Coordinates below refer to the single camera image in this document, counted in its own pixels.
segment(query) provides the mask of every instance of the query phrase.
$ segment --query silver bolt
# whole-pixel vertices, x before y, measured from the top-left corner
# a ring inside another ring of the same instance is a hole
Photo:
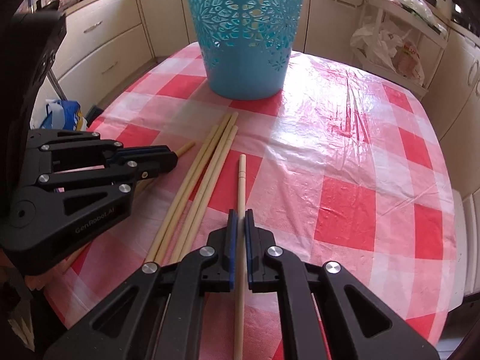
[[[123,193],[129,193],[131,191],[130,185],[128,184],[121,184],[118,189]]]
[[[283,254],[283,249],[279,246],[271,246],[267,249],[267,253],[270,254],[270,256],[278,257]]]
[[[215,254],[215,249],[211,246],[204,246],[203,248],[200,249],[200,254],[203,257],[210,257]]]
[[[340,269],[342,269],[342,267],[339,263],[335,261],[330,261],[327,262],[327,264],[325,265],[325,269],[327,269],[327,272],[330,274],[337,274],[338,272],[340,272]]]
[[[46,183],[47,181],[50,180],[50,176],[49,175],[41,175],[39,178],[38,178],[38,181],[40,181],[41,183]]]
[[[143,264],[142,272],[144,274],[154,274],[158,269],[158,265],[154,262],[147,262]]]

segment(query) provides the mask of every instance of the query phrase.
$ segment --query bundle of chopsticks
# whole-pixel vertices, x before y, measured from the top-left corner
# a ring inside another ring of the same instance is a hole
[[[213,126],[166,213],[165,219],[145,258],[146,262],[155,261],[157,264],[162,265],[188,199],[208,164],[200,187],[191,204],[190,211],[181,228],[178,240],[173,248],[169,263],[177,263],[186,254],[190,253],[208,202],[212,197],[218,177],[237,134],[238,127],[235,126],[237,117],[238,113],[236,112],[231,115],[227,114],[219,126]]]

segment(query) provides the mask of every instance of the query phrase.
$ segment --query blue plastic basket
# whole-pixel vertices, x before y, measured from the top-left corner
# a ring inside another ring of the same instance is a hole
[[[189,0],[212,90],[236,100],[280,91],[303,0]]]

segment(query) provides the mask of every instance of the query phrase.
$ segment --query plastic bag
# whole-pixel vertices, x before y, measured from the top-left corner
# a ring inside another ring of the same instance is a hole
[[[403,8],[409,8],[412,14],[416,14],[420,19],[425,21],[434,31],[441,34],[444,38],[447,36],[447,30],[438,23],[433,12],[428,8],[424,0],[391,0]]]
[[[40,128],[86,131],[87,121],[82,116],[78,102],[71,100],[47,100],[46,118]]]
[[[350,46],[366,50],[368,45],[374,41],[374,28],[374,23],[364,23],[362,28],[353,33]],[[371,62],[395,71],[392,58],[397,54],[397,47],[403,46],[403,39],[400,34],[401,31],[392,21],[384,21],[380,27],[379,36],[373,45]]]
[[[417,47],[409,40],[405,40],[402,47],[399,47],[397,54],[392,60],[397,73],[422,86],[425,81],[425,74],[420,63],[420,55]]]

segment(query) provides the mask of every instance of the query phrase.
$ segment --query checkered tablecloth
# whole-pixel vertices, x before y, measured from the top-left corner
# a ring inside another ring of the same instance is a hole
[[[146,73],[92,127],[126,147],[198,145],[135,201],[130,218],[49,284],[47,298],[65,325],[141,266],[202,140],[234,111],[238,135],[193,248],[237,207],[245,153],[247,208],[256,223],[303,261],[342,263],[435,344],[455,273],[454,204],[421,104],[389,81],[300,52],[292,53],[282,92],[227,100],[209,89],[197,43]],[[248,293],[245,302],[244,359],[282,358],[276,295]],[[208,297],[201,359],[232,358],[233,306],[231,294]]]

